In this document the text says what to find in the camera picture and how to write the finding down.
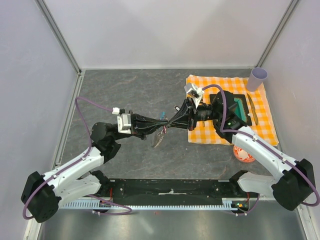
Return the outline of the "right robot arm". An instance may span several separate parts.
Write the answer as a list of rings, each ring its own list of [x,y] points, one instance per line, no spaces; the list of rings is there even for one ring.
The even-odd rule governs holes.
[[[235,114],[234,104],[234,95],[225,90],[220,90],[211,104],[196,105],[194,98],[188,97],[167,126],[193,131],[198,122],[212,121],[222,139],[246,151],[268,170],[269,176],[238,172],[235,181],[229,184],[233,196],[252,192],[274,197],[282,207],[293,211],[299,205],[307,205],[306,199],[315,194],[313,206],[318,206],[320,195],[313,165],[306,159],[298,161],[284,154],[259,137]]]

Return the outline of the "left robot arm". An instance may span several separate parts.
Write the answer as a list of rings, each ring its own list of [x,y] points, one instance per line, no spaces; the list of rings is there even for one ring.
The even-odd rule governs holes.
[[[136,113],[117,115],[115,124],[97,122],[88,130],[89,146],[67,163],[43,174],[31,173],[21,195],[24,204],[22,216],[43,223],[62,206],[78,198],[97,194],[106,196],[110,191],[108,178],[99,171],[83,175],[97,168],[118,153],[118,140],[147,135],[168,125],[167,119],[154,119]]]

